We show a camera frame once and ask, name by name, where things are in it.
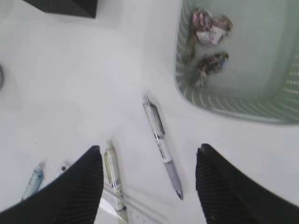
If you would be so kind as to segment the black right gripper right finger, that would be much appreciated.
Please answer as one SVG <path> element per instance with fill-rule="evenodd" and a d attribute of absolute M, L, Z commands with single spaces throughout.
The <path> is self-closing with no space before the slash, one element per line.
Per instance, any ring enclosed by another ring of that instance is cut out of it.
<path fill-rule="evenodd" d="M 209 144 L 197 151 L 196 191 L 208 224 L 297 224 L 299 207 L 264 188 Z"/>

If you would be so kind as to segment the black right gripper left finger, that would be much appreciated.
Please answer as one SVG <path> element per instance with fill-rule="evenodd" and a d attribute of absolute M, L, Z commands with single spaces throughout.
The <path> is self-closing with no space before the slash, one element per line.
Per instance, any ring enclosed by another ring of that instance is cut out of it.
<path fill-rule="evenodd" d="M 56 180 L 0 214 L 2 224 L 93 224 L 103 191 L 99 146 L 89 148 Z"/>

